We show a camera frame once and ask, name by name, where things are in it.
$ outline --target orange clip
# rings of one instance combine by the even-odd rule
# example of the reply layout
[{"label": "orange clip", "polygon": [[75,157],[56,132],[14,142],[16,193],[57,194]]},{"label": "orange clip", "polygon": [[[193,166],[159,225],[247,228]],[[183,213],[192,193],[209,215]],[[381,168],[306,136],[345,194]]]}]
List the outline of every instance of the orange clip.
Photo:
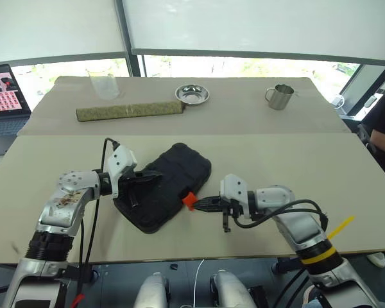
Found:
[{"label": "orange clip", "polygon": [[197,201],[198,199],[195,197],[195,194],[190,191],[188,195],[182,200],[182,203],[184,203],[189,210],[194,210],[194,203]]}]

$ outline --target window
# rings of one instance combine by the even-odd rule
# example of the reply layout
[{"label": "window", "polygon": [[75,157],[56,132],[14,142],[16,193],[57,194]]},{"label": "window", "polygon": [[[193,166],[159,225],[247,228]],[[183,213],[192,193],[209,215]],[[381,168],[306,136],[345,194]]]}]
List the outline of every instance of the window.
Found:
[{"label": "window", "polygon": [[368,101],[364,104],[364,107],[362,107],[362,109],[360,109],[360,111],[358,111],[358,113],[354,116],[354,119],[357,121],[362,121],[384,94],[385,82],[379,87],[378,91],[368,99]]},{"label": "window", "polygon": [[[128,77],[125,59],[108,59],[116,77]],[[12,67],[17,82],[31,110],[43,96],[53,88],[60,76],[88,76],[86,64],[89,61],[58,62]]]},{"label": "window", "polygon": [[309,77],[327,101],[359,64],[210,56],[144,56],[147,77]]}]

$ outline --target black cable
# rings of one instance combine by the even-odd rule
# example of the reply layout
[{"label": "black cable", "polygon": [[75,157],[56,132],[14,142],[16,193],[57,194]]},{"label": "black cable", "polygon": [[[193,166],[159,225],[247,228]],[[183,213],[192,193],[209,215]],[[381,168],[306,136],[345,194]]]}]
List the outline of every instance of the black cable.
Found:
[{"label": "black cable", "polygon": [[[103,144],[103,153],[101,155],[101,172],[104,170],[104,160],[105,160],[105,152],[107,149],[107,142],[110,141],[114,147],[118,144],[117,141],[111,139],[111,138],[106,138],[104,140]],[[96,233],[96,225],[97,225],[97,217],[98,217],[98,208],[99,208],[99,203],[100,199],[97,199],[96,201],[96,209],[94,210],[94,219],[92,221],[92,227],[91,227],[91,235],[90,235],[90,241],[89,241],[89,247],[87,248],[87,254],[85,256],[85,262],[84,262],[84,270],[87,270],[89,267],[89,260],[90,260],[90,254],[91,254],[91,249],[92,249],[92,244],[94,241],[94,234]],[[83,289],[83,273],[82,271],[79,271],[79,277],[77,280],[77,295],[81,293]]]},{"label": "black cable", "polygon": [[[240,223],[238,221],[237,218],[234,218],[234,223],[239,226],[240,228],[244,228],[244,229],[249,229],[249,228],[253,228],[253,227],[256,227],[256,226],[259,226],[261,223],[269,220],[269,218],[272,218],[273,216],[275,215],[278,215],[278,214],[281,214],[282,212],[284,212],[286,209],[288,209],[289,207],[292,207],[293,205],[297,205],[297,204],[301,204],[301,203],[310,203],[312,204],[315,209],[322,213],[322,210],[320,208],[320,206],[315,202],[315,201],[312,201],[310,199],[301,199],[301,200],[295,200],[295,201],[292,201],[292,202],[289,202],[283,206],[281,206],[279,209],[277,210],[274,210],[272,213],[269,213],[268,215],[265,215],[263,218],[261,218],[260,220],[258,221],[254,221],[253,223],[250,223],[248,225],[244,225],[242,223]],[[307,209],[304,210],[304,209],[299,209],[300,212],[307,212]],[[321,218],[321,214],[320,214],[320,220],[321,220],[321,224],[322,224],[322,229],[325,231],[327,229],[327,226],[325,226],[325,224],[323,223],[323,220]]]},{"label": "black cable", "polygon": [[[79,261],[78,261],[78,276],[81,277],[82,271],[83,271],[83,247],[84,247],[84,221],[82,220],[80,223],[81,227],[81,234],[80,234],[80,254],[79,254]],[[79,295],[81,293],[81,289],[78,281],[77,281],[77,290],[76,295]]]},{"label": "black cable", "polygon": [[313,210],[313,209],[289,209],[289,210],[283,210],[280,214],[295,213],[295,212],[310,212],[320,216],[327,217],[327,215],[325,215],[323,212],[318,212],[317,210]]},{"label": "black cable", "polygon": [[298,273],[296,273],[295,276],[286,284],[286,286],[282,289],[281,293],[278,295],[277,300],[275,300],[273,308],[278,307],[281,298],[284,296],[286,291],[288,291],[288,289],[293,285],[293,283],[302,275],[303,272],[305,272],[305,268],[300,269]]},{"label": "black cable", "polygon": [[290,308],[290,306],[293,304],[294,302],[294,299],[296,298],[296,296],[298,295],[298,293],[302,290],[302,288],[304,287],[304,285],[306,285],[306,283],[308,282],[309,280],[309,277],[306,276],[304,278],[304,280],[301,282],[300,286],[297,287],[297,289],[294,291],[293,295],[291,296],[291,298],[289,299],[287,305],[285,306],[285,308]]}]

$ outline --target mug handle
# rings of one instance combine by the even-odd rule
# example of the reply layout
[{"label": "mug handle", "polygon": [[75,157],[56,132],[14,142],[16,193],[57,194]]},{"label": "mug handle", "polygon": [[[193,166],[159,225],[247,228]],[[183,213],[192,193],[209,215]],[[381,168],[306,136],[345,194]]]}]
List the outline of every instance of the mug handle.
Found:
[{"label": "mug handle", "polygon": [[265,92],[265,99],[269,102],[270,99],[267,98],[267,95],[268,95],[268,92],[271,91],[271,90],[275,90],[275,88],[268,88],[267,91]]}]

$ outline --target metal bowl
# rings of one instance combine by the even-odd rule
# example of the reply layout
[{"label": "metal bowl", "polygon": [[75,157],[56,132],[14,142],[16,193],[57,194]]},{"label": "metal bowl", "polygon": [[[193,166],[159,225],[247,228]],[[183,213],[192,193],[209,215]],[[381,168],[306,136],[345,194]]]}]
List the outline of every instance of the metal bowl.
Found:
[{"label": "metal bowl", "polygon": [[175,90],[175,96],[183,103],[195,106],[208,100],[210,92],[202,85],[182,85]]}]

